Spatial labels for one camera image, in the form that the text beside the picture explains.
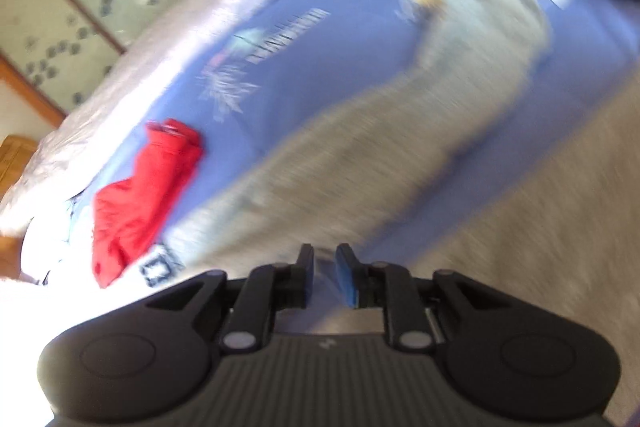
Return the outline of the grey sweatpants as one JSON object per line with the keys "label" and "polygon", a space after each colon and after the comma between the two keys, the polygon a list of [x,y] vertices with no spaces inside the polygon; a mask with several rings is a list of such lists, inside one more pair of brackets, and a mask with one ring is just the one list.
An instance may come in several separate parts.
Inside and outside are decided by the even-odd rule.
{"label": "grey sweatpants", "polygon": [[[415,210],[529,86],[550,41],[535,0],[435,0],[407,72],[325,110],[169,233],[191,269],[239,272],[310,242],[363,245]],[[608,415],[639,404],[639,79],[626,78],[529,173],[420,248],[593,327],[622,358]]]}

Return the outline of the red folded garment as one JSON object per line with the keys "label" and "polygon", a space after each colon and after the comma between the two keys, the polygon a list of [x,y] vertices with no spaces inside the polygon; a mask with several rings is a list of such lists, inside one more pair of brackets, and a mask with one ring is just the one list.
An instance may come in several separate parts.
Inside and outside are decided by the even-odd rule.
{"label": "red folded garment", "polygon": [[151,122],[145,130],[131,176],[104,186],[94,198],[91,266],[101,288],[152,247],[203,156],[200,132],[181,121]]}

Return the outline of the white quilted duvet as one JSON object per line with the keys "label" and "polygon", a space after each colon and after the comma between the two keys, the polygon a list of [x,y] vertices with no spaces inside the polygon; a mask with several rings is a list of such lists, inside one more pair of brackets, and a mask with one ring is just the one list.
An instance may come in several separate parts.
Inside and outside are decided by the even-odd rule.
{"label": "white quilted duvet", "polygon": [[158,100],[206,46],[221,42],[274,0],[183,0],[156,23],[89,100],[43,141],[1,203],[1,232],[22,242],[26,280],[55,285],[23,267],[25,255],[61,248],[53,229],[74,187],[115,152],[141,106]]}

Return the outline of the blue patterned bed sheet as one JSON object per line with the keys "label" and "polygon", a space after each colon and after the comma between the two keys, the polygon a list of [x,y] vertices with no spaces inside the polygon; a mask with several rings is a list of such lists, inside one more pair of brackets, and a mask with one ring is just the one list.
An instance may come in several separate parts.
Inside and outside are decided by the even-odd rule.
{"label": "blue patterned bed sheet", "polygon": [[[430,246],[521,178],[634,68],[637,1],[537,1],[551,44],[523,100],[368,248],[370,257],[407,259]],[[151,122],[178,120],[204,143],[195,179],[169,217],[175,225],[320,110],[406,68],[419,31],[406,0],[274,0],[198,52],[158,100],[140,107],[106,165],[67,199],[53,229],[61,248],[25,255],[24,269],[49,284],[92,281],[94,196],[130,175]]]}

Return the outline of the wooden headboard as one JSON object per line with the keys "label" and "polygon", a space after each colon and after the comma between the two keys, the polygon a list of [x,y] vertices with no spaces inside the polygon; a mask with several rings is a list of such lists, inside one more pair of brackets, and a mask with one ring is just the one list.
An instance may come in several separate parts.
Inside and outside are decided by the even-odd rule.
{"label": "wooden headboard", "polygon": [[0,197],[21,178],[38,143],[21,135],[8,135],[0,148]]}

